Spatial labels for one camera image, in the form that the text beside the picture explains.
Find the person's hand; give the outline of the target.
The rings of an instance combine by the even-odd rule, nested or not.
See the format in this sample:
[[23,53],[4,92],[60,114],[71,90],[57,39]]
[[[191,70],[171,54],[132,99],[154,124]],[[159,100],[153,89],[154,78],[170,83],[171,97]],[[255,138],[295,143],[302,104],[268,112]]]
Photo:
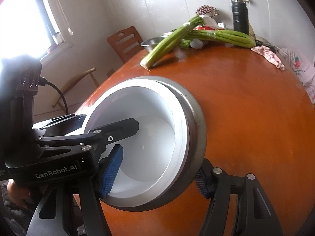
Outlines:
[[9,179],[7,183],[7,192],[15,205],[22,209],[28,209],[25,200],[31,196],[31,193],[27,188],[20,187],[13,179]]

